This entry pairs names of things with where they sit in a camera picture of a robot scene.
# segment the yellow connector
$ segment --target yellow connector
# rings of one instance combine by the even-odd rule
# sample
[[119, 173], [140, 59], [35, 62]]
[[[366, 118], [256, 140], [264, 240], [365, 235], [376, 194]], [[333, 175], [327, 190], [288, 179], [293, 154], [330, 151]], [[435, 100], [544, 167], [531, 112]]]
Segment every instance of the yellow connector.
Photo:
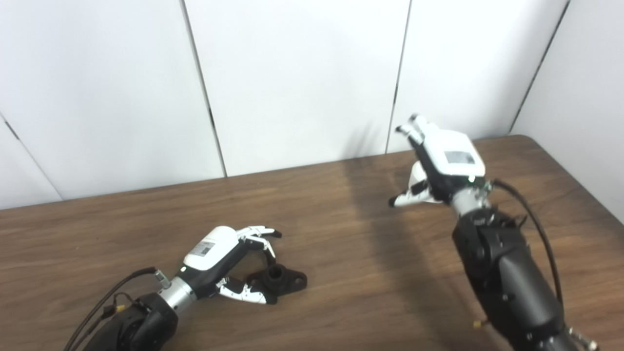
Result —
[[490, 324], [490, 321], [487, 320], [487, 319], [486, 320], [475, 320], [472, 323], [472, 327], [475, 328], [475, 329], [479, 329], [479, 328], [485, 327], [488, 324]]

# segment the brown wood grain tabletop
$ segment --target brown wood grain tabletop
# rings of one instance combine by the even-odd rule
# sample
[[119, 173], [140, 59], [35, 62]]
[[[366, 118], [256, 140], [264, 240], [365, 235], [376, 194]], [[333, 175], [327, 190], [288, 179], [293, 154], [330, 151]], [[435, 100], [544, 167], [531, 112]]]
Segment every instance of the brown wood grain tabletop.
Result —
[[[487, 175], [516, 186], [540, 217], [560, 271], [567, 322], [624, 350], [624, 225], [534, 141], [475, 143]], [[0, 211], [0, 349], [61, 350], [117, 281], [149, 266], [172, 277], [215, 226], [276, 228], [278, 262], [308, 288], [255, 305], [195, 303], [164, 350], [510, 350], [484, 318], [443, 205], [391, 209], [413, 152]], [[523, 214], [494, 192], [502, 211]], [[551, 282], [541, 241], [524, 226]], [[250, 253], [232, 276], [263, 268]], [[152, 277], [122, 289], [155, 291]]]

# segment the panel seam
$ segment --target panel seam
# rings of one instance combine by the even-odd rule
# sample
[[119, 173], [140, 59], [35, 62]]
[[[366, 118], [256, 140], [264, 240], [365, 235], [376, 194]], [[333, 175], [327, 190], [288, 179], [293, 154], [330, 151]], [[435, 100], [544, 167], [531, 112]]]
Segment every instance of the panel seam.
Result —
[[54, 192], [56, 192], [56, 194], [59, 196], [59, 198], [61, 198], [61, 201], [64, 201], [65, 198], [61, 195], [61, 192], [59, 192], [59, 190], [56, 188], [56, 186], [54, 185], [54, 183], [52, 182], [52, 179], [50, 179], [50, 177], [47, 175], [47, 173], [44, 171], [43, 167], [41, 167], [41, 165], [37, 162], [37, 159], [35, 159], [35, 157], [32, 155], [32, 152], [28, 149], [28, 147], [26, 147], [26, 144], [24, 144], [24, 141], [22, 139], [20, 139], [20, 137], [17, 135], [17, 132], [13, 129], [13, 127], [11, 127], [9, 121], [7, 121], [7, 119], [4, 117], [4, 115], [2, 114], [2, 112], [0, 112], [0, 119], [2, 119], [2, 121], [7, 125], [7, 127], [11, 130], [11, 132], [13, 133], [13, 135], [15, 136], [15, 138], [17, 139], [17, 141], [19, 141], [20, 144], [22, 144], [22, 147], [24, 148], [24, 150], [26, 151], [26, 154], [28, 154], [28, 157], [31, 158], [32, 162], [35, 163], [35, 166], [39, 169], [39, 171], [41, 172], [41, 174], [43, 174], [43, 176], [46, 178], [47, 182], [50, 184], [50, 186], [52, 187], [52, 189], [54, 189]]
[[392, 133], [392, 121], [394, 119], [394, 108], [396, 107], [396, 98], [399, 94], [399, 81], [401, 80], [401, 68], [403, 66], [403, 55], [405, 53], [405, 42], [407, 39], [407, 29], [409, 28], [409, 16], [412, 13], [412, 0], [409, 0], [409, 6], [407, 7], [407, 18], [405, 20], [405, 32], [403, 33], [403, 44], [401, 46], [401, 57], [399, 58], [399, 70], [396, 74], [396, 85], [394, 86], [394, 97], [392, 98], [392, 110], [390, 111], [390, 122], [388, 123], [388, 135], [386, 138], [386, 151], [388, 153], [388, 147], [390, 146], [390, 133]]
[[199, 61], [199, 54], [197, 52], [197, 45], [195, 45], [195, 36], [193, 35], [193, 29], [188, 17], [188, 10], [185, 0], [180, 0], [180, 7], [182, 8], [182, 16], [184, 17], [184, 23], [186, 25], [188, 39], [191, 44], [191, 51], [193, 52], [193, 60], [195, 61], [195, 67], [197, 68], [197, 74], [199, 75], [200, 85], [202, 86], [202, 94], [206, 104], [206, 110], [208, 112], [208, 118], [210, 120], [210, 127], [212, 128], [212, 134], [217, 144], [217, 152], [219, 155], [219, 161], [221, 162], [221, 170], [224, 177], [228, 177], [228, 172], [225, 169], [225, 159], [223, 158], [223, 151], [221, 149], [221, 142], [219, 141], [219, 135], [217, 133], [217, 126], [215, 124], [215, 118], [212, 114], [212, 108], [210, 107], [210, 100], [208, 99], [208, 91], [206, 90], [206, 82], [203, 78], [202, 64]]
[[544, 60], [546, 59], [546, 55], [548, 54], [548, 50], [550, 50], [550, 46], [552, 45], [552, 41], [553, 39], [555, 39], [555, 35], [557, 34], [557, 31], [559, 30], [559, 25], [561, 25], [561, 21], [563, 21], [565, 12], [568, 11], [568, 6], [570, 5], [570, 1], [571, 0], [568, 0], [568, 2], [566, 2], [565, 6], [563, 7], [563, 11], [561, 12], [561, 16], [559, 16], [559, 20], [557, 21], [555, 30], [552, 32], [552, 35], [550, 36], [550, 40], [548, 40], [548, 45], [546, 45], [546, 50], [544, 50], [544, 54], [542, 54], [542, 59], [540, 60], [540, 64], [537, 65], [537, 69], [535, 70], [535, 73], [533, 74], [533, 78], [531, 78], [531, 83], [529, 83], [527, 91], [524, 93], [522, 102], [520, 103], [520, 106], [518, 107], [518, 111], [515, 113], [514, 120], [511, 122], [511, 127], [509, 127], [509, 132], [507, 132], [507, 134], [511, 134], [511, 131], [514, 129], [515, 123], [518, 121], [518, 117], [520, 116], [520, 112], [522, 111], [522, 108], [524, 107], [524, 103], [527, 102], [527, 98], [529, 96], [529, 93], [531, 92], [531, 88], [533, 88], [533, 84], [535, 83], [537, 74], [540, 72], [540, 69], [542, 68], [542, 64], [544, 63]]

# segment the robotic arm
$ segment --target robotic arm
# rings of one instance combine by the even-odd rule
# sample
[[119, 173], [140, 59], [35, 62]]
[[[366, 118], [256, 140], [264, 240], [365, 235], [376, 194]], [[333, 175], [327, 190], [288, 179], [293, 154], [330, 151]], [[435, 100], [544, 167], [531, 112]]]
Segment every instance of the robotic arm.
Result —
[[[485, 165], [465, 134], [441, 130], [417, 115], [397, 131], [407, 136], [419, 162], [412, 168], [409, 188], [389, 205], [443, 202], [453, 208], [458, 221], [452, 238], [487, 322], [515, 351], [577, 351], [575, 342], [597, 350], [594, 341], [565, 325], [558, 279], [555, 296], [531, 258], [522, 223], [487, 200], [493, 187], [524, 198], [499, 180], [485, 180]], [[547, 240], [545, 244], [556, 274]]]
[[[277, 264], [267, 237], [280, 238], [281, 233], [262, 226], [241, 230], [217, 227], [186, 255], [182, 267], [171, 281], [153, 268], [135, 272], [130, 279], [153, 273], [162, 289], [132, 300], [125, 309], [117, 305], [116, 294], [113, 305], [105, 307], [100, 319], [74, 343], [93, 313], [129, 279], [123, 280], [87, 316], [65, 350], [76, 350], [100, 320], [112, 316], [91, 338], [84, 351], [158, 351], [175, 334], [180, 314], [199, 299], [219, 294], [257, 304], [276, 304], [279, 296], [305, 289], [305, 274]], [[268, 268], [251, 274], [245, 282], [227, 276], [250, 250], [262, 250]]]

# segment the white wall panel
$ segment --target white wall panel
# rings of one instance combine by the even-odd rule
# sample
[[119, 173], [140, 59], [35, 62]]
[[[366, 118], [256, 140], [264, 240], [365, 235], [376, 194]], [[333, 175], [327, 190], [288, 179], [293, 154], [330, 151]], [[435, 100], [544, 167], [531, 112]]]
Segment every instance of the white wall panel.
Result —
[[[413, 0], [392, 126], [508, 133], [566, 0]], [[409, 149], [391, 133], [389, 152]]]
[[624, 2], [573, 0], [514, 134], [534, 138], [624, 223]]
[[0, 210], [61, 197], [0, 117]]
[[63, 198], [223, 175], [178, 1], [1, 1], [0, 48], [0, 111]]
[[385, 151], [408, 0], [187, 0], [228, 175]]

